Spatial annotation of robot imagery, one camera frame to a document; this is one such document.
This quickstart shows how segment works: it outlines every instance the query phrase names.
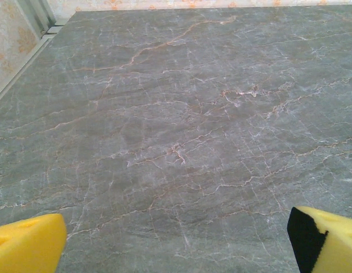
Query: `marble floor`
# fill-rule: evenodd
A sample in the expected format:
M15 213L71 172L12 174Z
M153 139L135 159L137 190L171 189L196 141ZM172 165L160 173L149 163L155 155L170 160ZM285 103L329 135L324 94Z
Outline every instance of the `marble floor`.
M76 13L0 100L58 273L297 273L295 205L352 217L352 6Z

